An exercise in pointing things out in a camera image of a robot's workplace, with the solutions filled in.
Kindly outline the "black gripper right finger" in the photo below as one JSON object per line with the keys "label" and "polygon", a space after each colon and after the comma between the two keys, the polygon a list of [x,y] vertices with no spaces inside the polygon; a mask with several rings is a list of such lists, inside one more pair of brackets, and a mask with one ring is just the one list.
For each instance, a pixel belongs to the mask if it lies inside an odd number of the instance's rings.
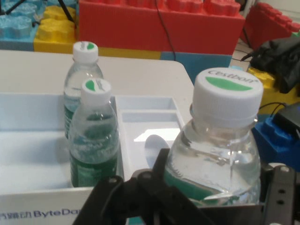
{"label": "black gripper right finger", "polygon": [[299,197],[298,173],[287,165],[277,165],[271,170],[266,192],[262,225],[293,225]]}

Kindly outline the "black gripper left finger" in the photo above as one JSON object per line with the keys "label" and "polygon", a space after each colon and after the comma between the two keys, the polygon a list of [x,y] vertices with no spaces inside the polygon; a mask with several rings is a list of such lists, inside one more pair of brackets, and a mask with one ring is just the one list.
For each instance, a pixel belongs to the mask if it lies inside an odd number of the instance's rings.
{"label": "black gripper left finger", "polygon": [[124,225],[140,217],[147,225],[212,225],[214,222],[176,187],[166,185],[169,149],[161,149],[152,169],[134,172],[128,181],[105,177],[92,189],[75,225]]}

